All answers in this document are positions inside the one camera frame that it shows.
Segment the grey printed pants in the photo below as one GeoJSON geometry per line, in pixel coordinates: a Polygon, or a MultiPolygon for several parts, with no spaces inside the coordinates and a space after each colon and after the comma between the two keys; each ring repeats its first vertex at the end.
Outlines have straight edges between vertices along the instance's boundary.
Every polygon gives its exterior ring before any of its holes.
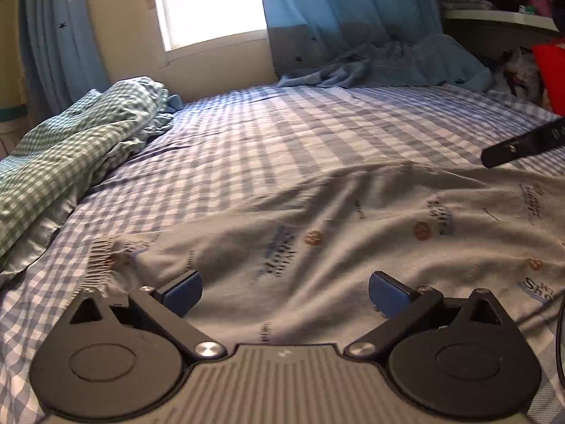
{"type": "Polygon", "coordinates": [[[564,292],[564,181],[520,170],[388,163],[333,170],[158,232],[97,238],[88,274],[119,297],[187,271],[196,328],[236,343],[339,343],[373,329],[371,274],[447,297],[484,287],[530,345],[564,292]]]}

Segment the crumpled patterned cloth by shelf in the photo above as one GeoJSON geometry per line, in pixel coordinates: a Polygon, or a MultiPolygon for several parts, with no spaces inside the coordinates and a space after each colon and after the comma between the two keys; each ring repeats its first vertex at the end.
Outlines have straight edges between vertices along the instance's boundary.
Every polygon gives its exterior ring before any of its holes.
{"type": "Polygon", "coordinates": [[[531,49],[525,47],[505,51],[492,72],[496,91],[541,105],[544,85],[531,49]]]}

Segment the red bag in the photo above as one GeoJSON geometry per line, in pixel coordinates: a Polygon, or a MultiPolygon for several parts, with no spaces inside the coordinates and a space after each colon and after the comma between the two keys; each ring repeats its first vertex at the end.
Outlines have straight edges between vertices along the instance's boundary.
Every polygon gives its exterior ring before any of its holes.
{"type": "Polygon", "coordinates": [[[557,115],[564,115],[565,49],[564,39],[533,47],[534,59],[543,79],[547,95],[557,115]]]}

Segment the white shelf board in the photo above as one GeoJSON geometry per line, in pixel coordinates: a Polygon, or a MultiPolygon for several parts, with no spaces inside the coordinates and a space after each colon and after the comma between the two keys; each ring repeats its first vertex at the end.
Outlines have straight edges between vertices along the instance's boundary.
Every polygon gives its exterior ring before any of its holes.
{"type": "Polygon", "coordinates": [[[545,16],[535,16],[520,12],[483,11],[483,10],[450,10],[442,14],[446,19],[476,20],[515,24],[530,28],[541,29],[558,34],[557,26],[553,19],[545,16]]]}

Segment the green checked quilt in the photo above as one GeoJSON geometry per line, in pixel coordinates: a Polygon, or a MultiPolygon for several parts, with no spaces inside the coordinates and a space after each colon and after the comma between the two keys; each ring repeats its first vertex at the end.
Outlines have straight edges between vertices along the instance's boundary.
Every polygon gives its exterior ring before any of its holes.
{"type": "Polygon", "coordinates": [[[1,162],[1,281],[36,261],[88,189],[170,130],[182,107],[160,82],[129,78],[26,133],[1,162]]]}

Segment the blue checked bed sheet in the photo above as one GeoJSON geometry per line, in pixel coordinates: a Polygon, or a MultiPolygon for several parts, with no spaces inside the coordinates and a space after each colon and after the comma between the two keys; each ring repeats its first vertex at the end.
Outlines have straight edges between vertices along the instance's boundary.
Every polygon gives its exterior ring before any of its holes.
{"type": "Polygon", "coordinates": [[[256,87],[195,101],[171,129],[40,219],[45,251],[1,306],[1,419],[40,416],[31,357],[78,290],[91,240],[222,211],[320,170],[376,157],[475,164],[484,147],[553,120],[504,93],[455,86],[256,87]]]}

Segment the blue star curtain right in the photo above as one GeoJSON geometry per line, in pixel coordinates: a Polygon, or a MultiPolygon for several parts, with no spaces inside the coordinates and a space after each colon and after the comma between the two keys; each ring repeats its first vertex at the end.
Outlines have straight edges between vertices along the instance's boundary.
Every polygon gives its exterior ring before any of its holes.
{"type": "Polygon", "coordinates": [[[442,31],[438,0],[262,0],[275,74],[315,68],[362,44],[442,31]]]}

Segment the blue curtain left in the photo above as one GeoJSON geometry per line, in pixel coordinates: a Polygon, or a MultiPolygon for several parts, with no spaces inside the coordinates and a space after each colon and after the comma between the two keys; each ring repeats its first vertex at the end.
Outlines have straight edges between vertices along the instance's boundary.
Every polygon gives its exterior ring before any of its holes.
{"type": "Polygon", "coordinates": [[[19,0],[18,22],[28,100],[38,119],[110,86],[86,0],[19,0]]]}

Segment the window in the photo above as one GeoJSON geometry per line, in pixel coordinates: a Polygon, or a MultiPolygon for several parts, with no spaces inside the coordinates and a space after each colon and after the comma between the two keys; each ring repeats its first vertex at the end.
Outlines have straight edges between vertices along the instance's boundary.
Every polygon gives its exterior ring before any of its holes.
{"type": "Polygon", "coordinates": [[[267,38],[262,0],[155,0],[167,52],[267,38]]]}

